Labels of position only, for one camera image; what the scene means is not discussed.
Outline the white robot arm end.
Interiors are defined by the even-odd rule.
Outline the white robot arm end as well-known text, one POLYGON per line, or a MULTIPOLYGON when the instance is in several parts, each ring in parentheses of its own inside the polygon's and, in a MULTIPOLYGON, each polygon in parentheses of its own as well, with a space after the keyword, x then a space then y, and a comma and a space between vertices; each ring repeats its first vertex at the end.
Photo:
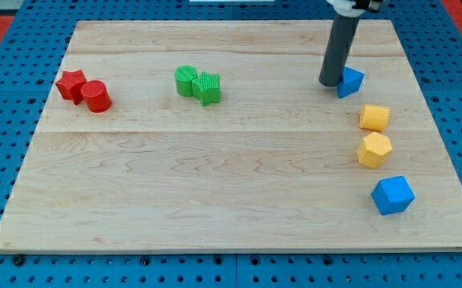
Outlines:
POLYGON ((326 0, 341 16, 358 18, 364 12, 378 13, 386 4, 385 0, 326 0))

